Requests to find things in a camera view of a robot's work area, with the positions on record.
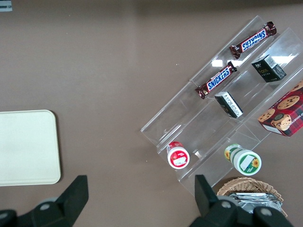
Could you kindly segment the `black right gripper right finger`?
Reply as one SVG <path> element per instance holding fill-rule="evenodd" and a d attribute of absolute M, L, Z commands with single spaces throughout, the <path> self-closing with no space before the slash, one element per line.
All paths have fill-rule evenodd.
<path fill-rule="evenodd" d="M 252 215 L 228 200 L 220 200 L 204 175 L 195 176 L 195 200 L 200 212 L 192 227 L 251 227 Z"/>

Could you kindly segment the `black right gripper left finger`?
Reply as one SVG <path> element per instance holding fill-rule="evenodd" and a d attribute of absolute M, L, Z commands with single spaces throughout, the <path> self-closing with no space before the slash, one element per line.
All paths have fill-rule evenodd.
<path fill-rule="evenodd" d="M 72 227 L 89 199 L 88 178 L 79 175 L 54 201 L 18 217 L 19 227 Z"/>

